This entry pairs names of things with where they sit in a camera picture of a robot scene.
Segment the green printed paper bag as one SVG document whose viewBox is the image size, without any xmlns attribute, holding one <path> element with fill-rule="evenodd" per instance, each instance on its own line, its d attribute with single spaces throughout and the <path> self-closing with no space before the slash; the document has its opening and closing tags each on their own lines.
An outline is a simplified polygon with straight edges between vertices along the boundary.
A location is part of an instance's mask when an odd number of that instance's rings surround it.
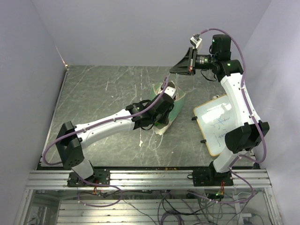
<svg viewBox="0 0 300 225">
<path fill-rule="evenodd" d="M 151 151 L 156 151 L 160 147 L 165 132 L 170 128 L 170 126 L 172 125 L 174 120 L 177 118 L 177 116 L 181 112 L 184 102 L 185 102 L 186 93 L 176 84 L 176 82 L 169 79 L 168 86 L 171 86 L 177 90 L 177 95 L 176 95 L 176 98 L 174 99 L 174 108 L 171 110 L 171 112 L 169 114 L 168 124 L 160 124 L 157 122 L 151 129 L 152 135 L 148 142 L 148 148 Z M 160 136 L 159 144 L 155 143 L 155 140 L 153 138 L 154 135 Z"/>
</svg>

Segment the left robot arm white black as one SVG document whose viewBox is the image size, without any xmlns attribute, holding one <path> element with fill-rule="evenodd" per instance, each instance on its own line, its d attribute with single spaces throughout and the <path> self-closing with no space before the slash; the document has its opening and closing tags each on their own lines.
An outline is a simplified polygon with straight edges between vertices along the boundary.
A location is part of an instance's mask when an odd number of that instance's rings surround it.
<svg viewBox="0 0 300 225">
<path fill-rule="evenodd" d="M 116 114 L 81 125 L 68 121 L 62 125 L 56 143 L 62 165 L 79 175 L 79 181 L 91 186 L 96 179 L 92 164 L 83 155 L 83 149 L 116 133 L 135 129 L 146 130 L 158 122 L 166 123 L 174 107 L 175 92 L 170 88 L 153 100 L 132 103 Z"/>
</svg>

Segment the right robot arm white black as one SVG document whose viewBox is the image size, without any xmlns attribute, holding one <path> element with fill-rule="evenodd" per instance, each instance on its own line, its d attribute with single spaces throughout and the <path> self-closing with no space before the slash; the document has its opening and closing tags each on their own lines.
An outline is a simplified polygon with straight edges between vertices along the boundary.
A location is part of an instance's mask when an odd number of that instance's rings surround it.
<svg viewBox="0 0 300 225">
<path fill-rule="evenodd" d="M 198 54 L 202 46 L 199 35 L 193 35 L 190 42 L 192 47 L 169 72 L 195 75 L 197 70 L 209 70 L 220 82 L 225 95 L 219 104 L 211 100 L 194 108 L 192 120 L 197 121 L 204 138 L 202 143 L 216 159 L 209 166 L 193 171 L 188 178 L 196 187 L 231 186 L 233 164 L 260 144 L 270 126 L 253 107 L 243 81 L 241 63 L 231 59 L 231 37 L 214 35 L 207 55 Z"/>
</svg>

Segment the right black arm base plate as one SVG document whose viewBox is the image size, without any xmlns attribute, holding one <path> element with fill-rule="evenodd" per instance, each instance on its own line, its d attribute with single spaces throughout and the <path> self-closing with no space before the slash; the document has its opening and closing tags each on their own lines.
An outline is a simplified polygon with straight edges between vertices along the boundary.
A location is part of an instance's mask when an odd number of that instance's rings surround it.
<svg viewBox="0 0 300 225">
<path fill-rule="evenodd" d="M 188 174 L 187 178 L 193 181 L 194 187 L 233 185 L 230 172 L 218 173 L 214 167 L 198 167 Z"/>
</svg>

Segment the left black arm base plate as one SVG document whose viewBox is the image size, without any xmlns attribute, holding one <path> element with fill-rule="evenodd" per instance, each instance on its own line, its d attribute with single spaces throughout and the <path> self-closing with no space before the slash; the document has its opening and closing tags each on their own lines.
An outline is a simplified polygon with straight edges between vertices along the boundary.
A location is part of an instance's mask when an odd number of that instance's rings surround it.
<svg viewBox="0 0 300 225">
<path fill-rule="evenodd" d="M 110 183 L 110 172 L 106 169 L 96 169 L 94 173 L 86 179 L 80 179 L 77 173 L 71 172 L 67 180 L 67 187 L 77 188 L 90 186 L 87 182 L 108 185 Z"/>
</svg>

